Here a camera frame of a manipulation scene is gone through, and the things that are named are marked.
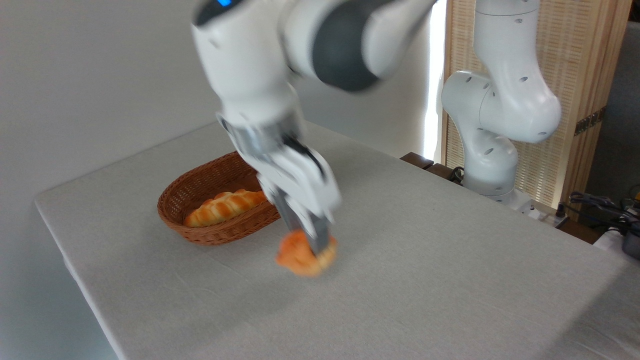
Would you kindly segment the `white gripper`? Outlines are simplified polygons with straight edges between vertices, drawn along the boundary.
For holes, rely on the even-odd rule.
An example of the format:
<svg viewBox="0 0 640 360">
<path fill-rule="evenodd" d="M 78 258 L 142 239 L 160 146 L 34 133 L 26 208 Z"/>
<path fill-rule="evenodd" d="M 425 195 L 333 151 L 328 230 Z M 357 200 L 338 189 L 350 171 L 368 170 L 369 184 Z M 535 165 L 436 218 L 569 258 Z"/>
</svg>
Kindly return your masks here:
<svg viewBox="0 0 640 360">
<path fill-rule="evenodd" d="M 254 169 L 288 230 L 303 230 L 313 255 L 320 255 L 329 246 L 330 226 L 342 201 L 325 158 L 301 141 L 282 141 L 254 152 Z"/>
</svg>

